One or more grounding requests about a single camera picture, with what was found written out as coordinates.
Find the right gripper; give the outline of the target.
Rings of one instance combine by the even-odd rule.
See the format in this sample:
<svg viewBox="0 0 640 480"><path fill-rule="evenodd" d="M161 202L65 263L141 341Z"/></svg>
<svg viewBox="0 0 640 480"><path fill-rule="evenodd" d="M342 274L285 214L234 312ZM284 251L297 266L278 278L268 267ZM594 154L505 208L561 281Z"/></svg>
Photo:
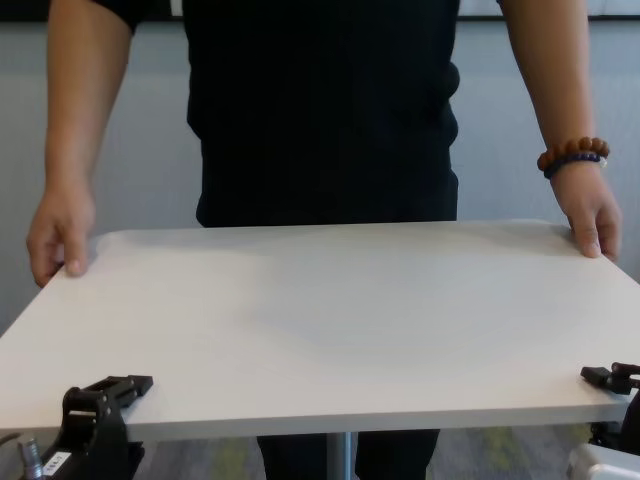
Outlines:
<svg viewBox="0 0 640 480"><path fill-rule="evenodd" d="M614 362L610 368L583 367L581 377L590 385L615 394L629 395L639 388L639 366ZM640 453L640 420L638 413L628 413L622 424L593 422L588 442L596 446L618 446L625 453Z"/></svg>

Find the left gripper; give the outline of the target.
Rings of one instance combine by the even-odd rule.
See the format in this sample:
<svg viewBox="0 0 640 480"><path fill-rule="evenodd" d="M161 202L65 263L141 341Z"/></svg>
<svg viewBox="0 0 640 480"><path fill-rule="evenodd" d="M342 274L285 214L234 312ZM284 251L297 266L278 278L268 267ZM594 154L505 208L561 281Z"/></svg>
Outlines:
<svg viewBox="0 0 640 480"><path fill-rule="evenodd" d="M152 386L152 376L128 375L69 389L58 436L44 456L44 477L133 480L145 448L142 442L128 442L121 409Z"/></svg>

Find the person left hand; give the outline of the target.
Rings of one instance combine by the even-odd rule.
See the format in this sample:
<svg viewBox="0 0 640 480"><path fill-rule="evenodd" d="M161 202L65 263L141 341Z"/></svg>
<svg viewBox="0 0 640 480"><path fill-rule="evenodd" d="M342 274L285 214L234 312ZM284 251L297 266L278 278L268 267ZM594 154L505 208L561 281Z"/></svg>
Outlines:
<svg viewBox="0 0 640 480"><path fill-rule="evenodd" d="M615 262L622 240L622 214L600 166L575 162L562 167L551 187L567 217L579 251Z"/></svg>

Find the person right hand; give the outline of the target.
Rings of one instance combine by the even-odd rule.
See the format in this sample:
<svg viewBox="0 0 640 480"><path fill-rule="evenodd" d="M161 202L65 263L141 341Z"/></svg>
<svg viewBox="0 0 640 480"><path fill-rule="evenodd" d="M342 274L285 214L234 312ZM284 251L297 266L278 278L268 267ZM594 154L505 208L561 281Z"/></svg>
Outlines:
<svg viewBox="0 0 640 480"><path fill-rule="evenodd" d="M71 277L86 272L94 220L95 203L88 185L45 188L26 239L32 275L39 287L47 285L61 268Z"/></svg>

